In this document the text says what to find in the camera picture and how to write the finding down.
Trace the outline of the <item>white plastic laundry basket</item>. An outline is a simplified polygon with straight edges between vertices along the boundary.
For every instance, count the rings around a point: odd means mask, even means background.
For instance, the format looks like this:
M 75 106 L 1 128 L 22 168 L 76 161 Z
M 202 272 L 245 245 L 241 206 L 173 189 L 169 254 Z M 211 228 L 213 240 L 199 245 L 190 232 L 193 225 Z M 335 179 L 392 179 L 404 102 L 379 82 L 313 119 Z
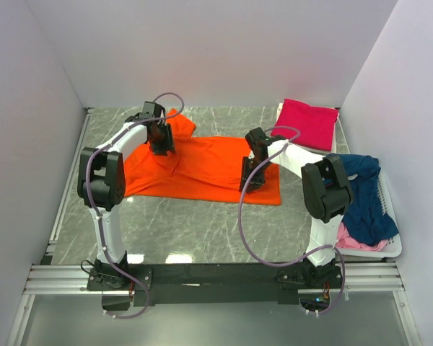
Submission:
M 397 257 L 402 251 L 395 212 L 383 174 L 350 180 L 354 202 L 338 229 L 336 246 L 360 257 Z

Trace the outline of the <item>navy blue t-shirt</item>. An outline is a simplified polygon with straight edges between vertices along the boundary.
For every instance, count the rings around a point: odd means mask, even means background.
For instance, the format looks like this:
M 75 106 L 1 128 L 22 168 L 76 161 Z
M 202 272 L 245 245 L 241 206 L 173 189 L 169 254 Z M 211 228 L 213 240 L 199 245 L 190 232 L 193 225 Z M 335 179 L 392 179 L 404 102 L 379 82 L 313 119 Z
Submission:
M 339 157 L 347 176 L 352 178 L 349 183 L 354 193 L 354 202 L 342 219 L 349 234 L 369 246 L 396 236 L 395 221 L 382 210 L 378 195 L 379 160 L 355 154 L 341 154 Z

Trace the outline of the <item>orange t-shirt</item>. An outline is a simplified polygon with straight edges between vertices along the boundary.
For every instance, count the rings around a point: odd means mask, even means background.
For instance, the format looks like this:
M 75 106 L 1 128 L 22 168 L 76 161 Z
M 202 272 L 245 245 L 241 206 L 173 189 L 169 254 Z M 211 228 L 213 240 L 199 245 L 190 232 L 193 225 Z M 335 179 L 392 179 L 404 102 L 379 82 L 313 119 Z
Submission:
M 167 120 L 175 153 L 156 156 L 141 144 L 124 163 L 125 196 L 153 196 L 238 203 L 242 159 L 250 149 L 245 139 L 194 137 L 196 124 L 184 115 Z

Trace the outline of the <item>light pink t-shirt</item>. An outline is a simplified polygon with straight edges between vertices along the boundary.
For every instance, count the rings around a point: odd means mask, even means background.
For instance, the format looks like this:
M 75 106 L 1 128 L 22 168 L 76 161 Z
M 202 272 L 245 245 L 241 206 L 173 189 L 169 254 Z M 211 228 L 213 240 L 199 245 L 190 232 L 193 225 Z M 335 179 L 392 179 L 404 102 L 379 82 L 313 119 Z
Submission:
M 382 250 L 388 243 L 388 240 L 382 240 L 377 245 L 369 246 L 364 243 L 358 242 L 355 238 L 353 238 L 346 226 L 343 222 L 340 223 L 338 227 L 338 235 L 336 246 L 341 249 L 353 249 L 353 250 L 362 250 L 368 252 L 378 252 Z

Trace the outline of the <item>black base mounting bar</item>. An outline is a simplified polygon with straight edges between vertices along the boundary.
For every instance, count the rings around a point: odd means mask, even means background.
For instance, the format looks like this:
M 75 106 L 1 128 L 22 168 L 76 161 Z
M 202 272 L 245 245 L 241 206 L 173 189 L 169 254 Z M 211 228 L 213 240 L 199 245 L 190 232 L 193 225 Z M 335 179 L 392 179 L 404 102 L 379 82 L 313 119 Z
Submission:
M 322 292 L 342 286 L 341 267 L 330 263 L 315 267 L 306 262 L 289 267 L 261 263 L 129 265 L 135 281 L 109 265 L 96 265 L 87 281 L 89 292 L 103 294 L 102 304 L 112 311 L 145 303 L 252 303 L 297 305 L 301 290 Z

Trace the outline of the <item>aluminium frame rail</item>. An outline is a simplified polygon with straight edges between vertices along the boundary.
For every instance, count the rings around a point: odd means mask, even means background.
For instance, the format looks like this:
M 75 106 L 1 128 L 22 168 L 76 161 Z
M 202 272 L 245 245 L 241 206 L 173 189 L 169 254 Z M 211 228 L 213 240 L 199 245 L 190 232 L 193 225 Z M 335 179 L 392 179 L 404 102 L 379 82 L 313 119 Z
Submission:
M 345 264 L 345 290 L 348 292 L 404 291 L 405 287 L 394 262 Z M 88 294 L 88 274 L 76 265 L 33 265 L 27 276 L 25 295 Z

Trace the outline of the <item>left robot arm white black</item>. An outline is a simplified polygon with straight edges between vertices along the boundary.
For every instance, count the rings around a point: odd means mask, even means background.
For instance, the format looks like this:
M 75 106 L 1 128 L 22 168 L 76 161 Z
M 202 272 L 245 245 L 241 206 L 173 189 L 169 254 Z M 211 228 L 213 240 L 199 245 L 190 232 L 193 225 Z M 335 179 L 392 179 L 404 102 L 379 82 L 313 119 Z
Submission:
M 97 256 L 90 275 L 109 288 L 125 288 L 133 277 L 120 230 L 119 205 L 126 194 L 125 160 L 142 144 L 154 155 L 175 151 L 165 108 L 145 102 L 142 111 L 128 117 L 112 138 L 94 148 L 85 147 L 79 157 L 77 194 L 89 208 L 95 226 Z

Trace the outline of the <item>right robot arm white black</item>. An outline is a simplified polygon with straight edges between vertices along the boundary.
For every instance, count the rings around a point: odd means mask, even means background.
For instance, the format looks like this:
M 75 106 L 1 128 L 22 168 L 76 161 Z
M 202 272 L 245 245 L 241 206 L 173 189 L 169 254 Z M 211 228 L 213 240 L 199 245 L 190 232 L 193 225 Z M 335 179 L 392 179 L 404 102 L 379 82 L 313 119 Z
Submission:
M 262 128 L 245 135 L 250 155 L 242 160 L 240 201 L 245 200 L 247 193 L 265 185 L 265 172 L 271 164 L 297 175 L 302 181 L 305 207 L 312 218 L 306 252 L 291 262 L 274 263 L 260 258 L 247 241 L 243 245 L 259 263 L 298 269 L 301 282 L 317 288 L 327 280 L 344 276 L 336 264 L 339 255 L 336 238 L 340 223 L 354 201 L 354 193 L 341 158 L 336 154 L 321 156 L 299 147 L 294 144 L 299 136 L 298 130 L 291 138 L 268 136 Z

